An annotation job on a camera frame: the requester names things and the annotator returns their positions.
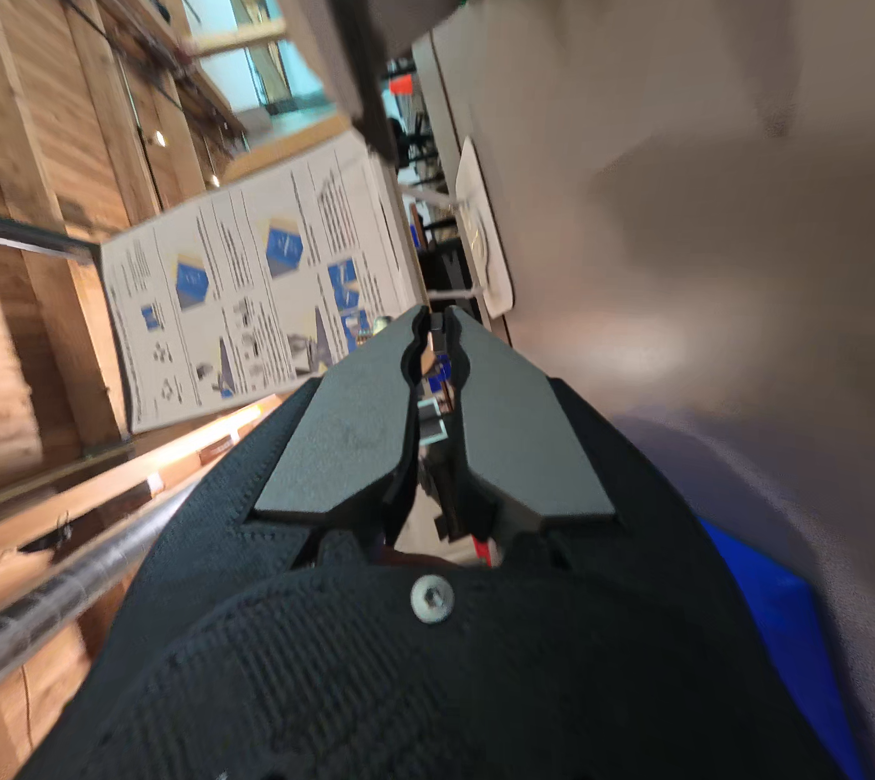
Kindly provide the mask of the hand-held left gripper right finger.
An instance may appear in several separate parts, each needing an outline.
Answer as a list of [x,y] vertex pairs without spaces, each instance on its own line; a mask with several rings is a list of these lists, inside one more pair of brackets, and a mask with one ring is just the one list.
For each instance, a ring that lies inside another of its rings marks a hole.
[[443,313],[443,332],[459,523],[479,541],[508,545],[521,533],[614,520],[549,378],[455,306]]

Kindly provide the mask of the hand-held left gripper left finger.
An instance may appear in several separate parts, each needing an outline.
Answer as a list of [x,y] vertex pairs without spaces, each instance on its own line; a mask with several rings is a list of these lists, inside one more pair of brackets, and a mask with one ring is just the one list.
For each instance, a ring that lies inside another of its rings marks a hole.
[[258,497],[257,519],[393,545],[412,509],[427,306],[395,318],[322,377]]

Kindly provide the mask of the blue plastic bin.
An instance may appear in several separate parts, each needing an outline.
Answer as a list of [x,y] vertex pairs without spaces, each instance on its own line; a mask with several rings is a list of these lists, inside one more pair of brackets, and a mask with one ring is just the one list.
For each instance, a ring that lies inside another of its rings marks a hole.
[[734,577],[796,706],[847,778],[873,778],[859,709],[815,588],[715,523],[698,520]]

